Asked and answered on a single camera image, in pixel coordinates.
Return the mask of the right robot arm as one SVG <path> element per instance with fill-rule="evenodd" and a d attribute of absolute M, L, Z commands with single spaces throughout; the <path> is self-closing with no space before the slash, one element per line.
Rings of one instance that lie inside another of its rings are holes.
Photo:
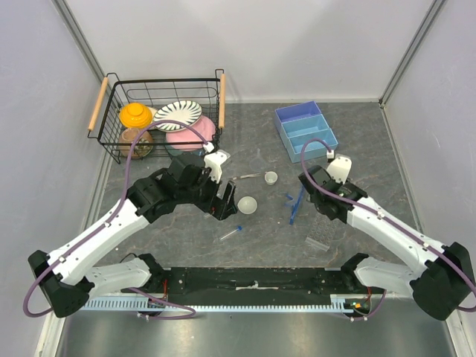
<path fill-rule="evenodd" d="M 408 296 L 439 321 L 465 309 L 463 301 L 475 292 L 475 276 L 463 245 L 446 245 L 421 234 L 350 181 L 331 178 L 321 166 L 304 170 L 299 179 L 319 213 L 372 237 L 402 261 L 388 263 L 356 254 L 340 276 L 346 291 L 355 293 L 369 286 Z"/>

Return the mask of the yellow bowl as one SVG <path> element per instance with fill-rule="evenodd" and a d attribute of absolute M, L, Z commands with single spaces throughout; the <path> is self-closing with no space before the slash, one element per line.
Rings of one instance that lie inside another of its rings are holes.
<path fill-rule="evenodd" d="M 152 123 L 152 112 L 142 103 L 129 103 L 121 109 L 119 118 L 126 128 L 143 129 Z"/>

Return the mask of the light blue front bin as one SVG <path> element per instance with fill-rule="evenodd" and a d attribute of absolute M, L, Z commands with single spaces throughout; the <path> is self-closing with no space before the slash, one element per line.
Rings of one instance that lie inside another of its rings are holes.
<path fill-rule="evenodd" d="M 331 129 L 322 129 L 313 133 L 306 133 L 291 137 L 289 139 L 290 149 L 288 154 L 292 163 L 300 162 L 300 153 L 306 142 L 311 139 L 319 139 L 319 141 L 313 141 L 308 144 L 304 150 L 304 160 L 310 160 L 314 158 L 321 158 L 327 156 L 327 148 L 322 144 L 325 142 L 330 149 L 336 149 L 338 146 L 338 140 Z"/>

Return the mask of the white dome lid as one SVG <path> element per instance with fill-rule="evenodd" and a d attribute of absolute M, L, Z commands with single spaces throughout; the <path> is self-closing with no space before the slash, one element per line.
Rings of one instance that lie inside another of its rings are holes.
<path fill-rule="evenodd" d="M 237 207 L 241 213 L 251 215 L 257 210 L 257 201 L 251 196 L 244 196 L 239 200 Z"/>

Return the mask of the pink plate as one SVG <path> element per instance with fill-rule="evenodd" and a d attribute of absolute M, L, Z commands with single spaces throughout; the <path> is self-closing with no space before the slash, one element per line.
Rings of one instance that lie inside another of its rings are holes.
<path fill-rule="evenodd" d="M 202 115 L 194 124 L 193 128 L 207 141 L 212 141 L 216 133 L 215 124 L 211 119 Z M 202 141 L 194 132 L 184 129 L 177 132 L 168 132 L 166 141 L 173 149 L 193 151 L 202 148 Z"/>

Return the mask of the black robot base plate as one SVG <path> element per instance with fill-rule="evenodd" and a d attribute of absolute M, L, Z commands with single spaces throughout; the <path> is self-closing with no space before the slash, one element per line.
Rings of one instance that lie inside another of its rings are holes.
<path fill-rule="evenodd" d="M 139 289 L 172 303 L 329 303 L 331 295 L 367 296 L 369 289 L 339 269 L 198 268 L 165 269 Z"/>

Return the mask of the small white cup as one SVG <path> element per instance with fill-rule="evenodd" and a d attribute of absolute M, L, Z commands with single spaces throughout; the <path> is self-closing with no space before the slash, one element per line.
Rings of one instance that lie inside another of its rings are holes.
<path fill-rule="evenodd" d="M 268 171 L 265 173 L 264 179 L 267 185 L 274 185 L 278 180 L 278 174 L 274 171 Z"/>

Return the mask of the cream bowl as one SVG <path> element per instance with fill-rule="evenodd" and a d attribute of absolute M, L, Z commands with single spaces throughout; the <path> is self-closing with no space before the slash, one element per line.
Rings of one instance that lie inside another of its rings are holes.
<path fill-rule="evenodd" d="M 148 106 L 147 108 L 149 109 L 149 111 L 150 111 L 150 113 L 151 113 L 151 115 L 152 115 L 152 122 L 154 122 L 154 121 L 155 121 L 155 119 L 154 119 L 155 113 L 156 113 L 158 110 L 157 110 L 156 108 L 153 108 L 153 107 L 150 107 L 150 106 Z"/>

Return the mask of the clear plastic funnel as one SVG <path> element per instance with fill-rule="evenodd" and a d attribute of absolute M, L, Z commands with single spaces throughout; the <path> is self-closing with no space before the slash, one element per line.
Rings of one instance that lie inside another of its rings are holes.
<path fill-rule="evenodd" d="M 267 163 L 264 160 L 264 158 L 261 156 L 260 148 L 257 148 L 256 155 L 249 162 L 249 167 L 255 173 L 261 173 L 262 171 L 265 170 L 266 166 L 267 166 Z"/>

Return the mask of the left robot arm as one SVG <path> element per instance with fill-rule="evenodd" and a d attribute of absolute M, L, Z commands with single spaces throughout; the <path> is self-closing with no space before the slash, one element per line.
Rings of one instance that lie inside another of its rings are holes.
<path fill-rule="evenodd" d="M 123 289 L 159 292 L 170 276 L 151 254 L 127 262 L 98 267 L 113 248 L 179 205 L 194 205 L 221 221 L 237 212 L 236 185 L 228 181 L 222 195 L 222 165 L 229 154 L 223 150 L 205 156 L 186 152 L 170 165 L 140 178 L 118 202 L 72 241 L 50 253 L 35 251 L 28 263 L 35 287 L 42 290 L 50 311 L 64 318 L 86 303 Z"/>

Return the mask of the clear acrylic tube rack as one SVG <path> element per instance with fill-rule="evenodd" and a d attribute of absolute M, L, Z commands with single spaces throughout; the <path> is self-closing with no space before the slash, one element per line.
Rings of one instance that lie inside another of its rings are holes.
<path fill-rule="evenodd" d="M 327 252 L 335 233 L 335 225 L 328 218 L 316 216 L 312 221 L 305 243 L 320 251 Z"/>

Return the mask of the striped white plate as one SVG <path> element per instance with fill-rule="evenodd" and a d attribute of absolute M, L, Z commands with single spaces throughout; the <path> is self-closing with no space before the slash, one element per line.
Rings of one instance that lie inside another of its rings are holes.
<path fill-rule="evenodd" d="M 180 100 L 163 106 L 155 113 L 155 128 L 162 132 L 177 132 L 182 124 L 192 126 L 202 116 L 202 106 L 192 100 Z"/>

